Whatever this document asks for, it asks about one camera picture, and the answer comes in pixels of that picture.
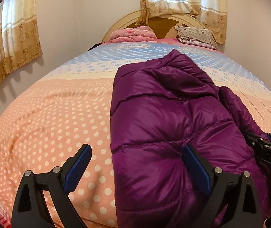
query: down jacket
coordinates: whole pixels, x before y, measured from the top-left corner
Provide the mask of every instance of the down jacket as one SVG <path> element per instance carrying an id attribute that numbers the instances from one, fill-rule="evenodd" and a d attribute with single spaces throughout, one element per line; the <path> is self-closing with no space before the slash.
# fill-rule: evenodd
<path id="1" fill-rule="evenodd" d="M 267 139 L 228 87 L 217 87 L 188 56 L 120 67 L 111 104 L 111 151 L 119 228 L 188 227 L 206 201 L 182 161 L 192 144 L 214 167 L 251 173 L 263 217 L 267 177 L 240 132 Z M 221 215 L 215 221 L 219 225 Z"/>

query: headboard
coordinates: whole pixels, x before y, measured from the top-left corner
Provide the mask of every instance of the headboard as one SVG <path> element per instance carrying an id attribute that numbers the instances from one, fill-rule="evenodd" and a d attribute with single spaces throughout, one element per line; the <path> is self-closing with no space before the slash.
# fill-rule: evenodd
<path id="1" fill-rule="evenodd" d="M 109 35 L 119 29 L 133 28 L 141 15 L 141 11 L 130 13 L 124 18 L 115 23 L 103 38 L 103 43 L 109 40 Z M 191 17 L 188 14 L 184 15 L 161 15 L 155 18 L 151 18 L 148 21 L 148 25 L 154 31 L 158 39 L 176 38 L 177 31 L 174 26 L 188 26 L 205 28 L 198 20 Z"/>

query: bed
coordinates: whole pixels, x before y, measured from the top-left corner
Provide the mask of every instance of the bed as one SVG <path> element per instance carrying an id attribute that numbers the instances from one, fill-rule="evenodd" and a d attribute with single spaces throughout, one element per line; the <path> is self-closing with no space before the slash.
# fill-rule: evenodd
<path id="1" fill-rule="evenodd" d="M 140 11 L 118 21 L 105 35 L 132 28 Z M 0 116 L 0 223 L 10 227 L 23 173 L 50 171 L 73 156 L 83 143 L 92 160 L 77 189 L 69 194 L 90 228 L 117 227 L 114 172 L 110 152 L 113 79 L 124 65 L 162 58 L 173 48 L 189 56 L 218 86 L 227 86 L 265 132 L 271 132 L 271 91 L 253 74 L 219 51 L 179 43 L 175 25 L 204 28 L 188 15 L 150 19 L 157 42 L 101 45 L 58 67 L 29 87 Z M 54 224 L 63 227 L 51 197 L 45 200 Z"/>

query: beige curtain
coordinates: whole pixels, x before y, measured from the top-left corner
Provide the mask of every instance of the beige curtain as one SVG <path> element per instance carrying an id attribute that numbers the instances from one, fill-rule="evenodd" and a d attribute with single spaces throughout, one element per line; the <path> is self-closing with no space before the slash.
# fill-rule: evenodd
<path id="1" fill-rule="evenodd" d="M 0 83 L 11 72 L 42 55 L 36 0 L 0 4 Z"/>
<path id="2" fill-rule="evenodd" d="M 141 16 L 136 26 L 146 25 L 148 19 L 175 13 L 187 13 L 210 29 L 216 42 L 225 44 L 226 0 L 141 0 Z"/>

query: metal screw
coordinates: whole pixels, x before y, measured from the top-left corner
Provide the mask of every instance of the metal screw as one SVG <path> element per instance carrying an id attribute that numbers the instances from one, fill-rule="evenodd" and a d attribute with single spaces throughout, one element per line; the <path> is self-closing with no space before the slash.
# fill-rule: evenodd
<path id="1" fill-rule="evenodd" d="M 54 173 L 58 173 L 58 172 L 60 172 L 60 170 L 61 170 L 61 168 L 60 168 L 59 166 L 56 166 L 56 167 L 53 168 L 52 171 L 53 171 Z"/>
<path id="2" fill-rule="evenodd" d="M 250 174 L 248 171 L 245 171 L 243 174 L 244 174 L 246 177 L 250 177 L 250 176 L 251 176 L 251 174 Z"/>
<path id="3" fill-rule="evenodd" d="M 220 167 L 215 167 L 214 171 L 218 174 L 222 173 L 222 169 Z"/>
<path id="4" fill-rule="evenodd" d="M 26 177 L 28 177 L 28 176 L 30 176 L 31 175 L 31 171 L 30 170 L 27 170 L 25 173 L 24 173 L 24 175 L 26 176 Z"/>

